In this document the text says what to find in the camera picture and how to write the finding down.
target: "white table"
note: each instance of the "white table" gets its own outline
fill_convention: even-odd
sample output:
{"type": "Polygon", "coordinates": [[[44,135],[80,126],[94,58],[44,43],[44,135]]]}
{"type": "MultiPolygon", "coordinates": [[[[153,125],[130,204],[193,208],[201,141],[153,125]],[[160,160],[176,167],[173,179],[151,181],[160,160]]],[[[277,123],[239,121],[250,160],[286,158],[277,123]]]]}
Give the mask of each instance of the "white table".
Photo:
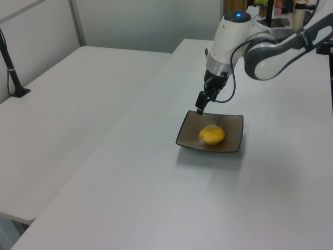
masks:
{"type": "Polygon", "coordinates": [[[0,216],[30,224],[170,57],[81,47],[0,105],[0,216]]]}
{"type": "Polygon", "coordinates": [[[205,111],[244,115],[241,149],[206,153],[175,140],[211,45],[180,44],[12,250],[331,249],[328,58],[308,54],[266,82],[240,59],[234,99],[205,111]]]}

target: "lemon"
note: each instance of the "lemon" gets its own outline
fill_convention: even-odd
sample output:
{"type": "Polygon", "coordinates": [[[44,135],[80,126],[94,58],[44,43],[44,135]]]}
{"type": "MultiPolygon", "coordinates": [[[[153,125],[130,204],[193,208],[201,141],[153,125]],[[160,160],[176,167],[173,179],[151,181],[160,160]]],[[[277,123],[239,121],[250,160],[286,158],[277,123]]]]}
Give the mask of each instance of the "lemon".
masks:
{"type": "Polygon", "coordinates": [[[215,145],[223,141],[225,133],[220,127],[212,125],[201,130],[199,136],[206,144],[215,145]]]}

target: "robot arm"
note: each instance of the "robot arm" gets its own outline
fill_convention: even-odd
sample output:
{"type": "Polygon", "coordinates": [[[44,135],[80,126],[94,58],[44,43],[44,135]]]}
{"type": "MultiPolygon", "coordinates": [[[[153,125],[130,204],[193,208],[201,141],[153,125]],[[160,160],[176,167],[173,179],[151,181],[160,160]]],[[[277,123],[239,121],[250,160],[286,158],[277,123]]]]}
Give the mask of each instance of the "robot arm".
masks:
{"type": "Polygon", "coordinates": [[[243,50],[247,75],[269,80],[332,36],[333,3],[330,0],[321,0],[312,20],[281,43],[276,43],[270,29],[255,22],[248,13],[230,12],[221,20],[207,56],[204,91],[199,93],[196,102],[197,113],[202,114],[209,101],[216,101],[243,50]]]}

